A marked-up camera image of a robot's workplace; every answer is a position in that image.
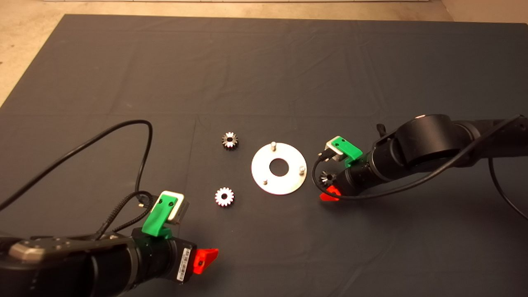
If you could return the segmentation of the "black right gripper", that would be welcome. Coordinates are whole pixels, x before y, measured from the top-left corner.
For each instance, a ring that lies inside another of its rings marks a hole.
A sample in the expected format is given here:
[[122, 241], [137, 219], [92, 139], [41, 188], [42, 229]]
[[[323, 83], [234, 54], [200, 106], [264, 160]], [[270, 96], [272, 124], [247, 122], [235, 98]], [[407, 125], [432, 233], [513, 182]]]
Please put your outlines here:
[[339, 196], [357, 196], [365, 190], [378, 185], [378, 176], [371, 168], [371, 156], [364, 155], [355, 160], [350, 167], [336, 176], [335, 186], [329, 186], [321, 193], [321, 201], [340, 201]]

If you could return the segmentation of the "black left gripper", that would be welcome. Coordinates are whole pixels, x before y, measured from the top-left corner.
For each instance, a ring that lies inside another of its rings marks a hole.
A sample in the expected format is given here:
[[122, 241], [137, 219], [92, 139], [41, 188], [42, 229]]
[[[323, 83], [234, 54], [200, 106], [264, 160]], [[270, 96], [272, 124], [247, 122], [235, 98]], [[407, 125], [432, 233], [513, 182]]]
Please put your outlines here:
[[152, 279], [166, 279], [177, 284], [202, 274], [219, 255], [219, 249], [197, 249], [197, 245], [180, 238], [152, 236], [133, 237], [138, 255], [137, 276], [133, 288]]

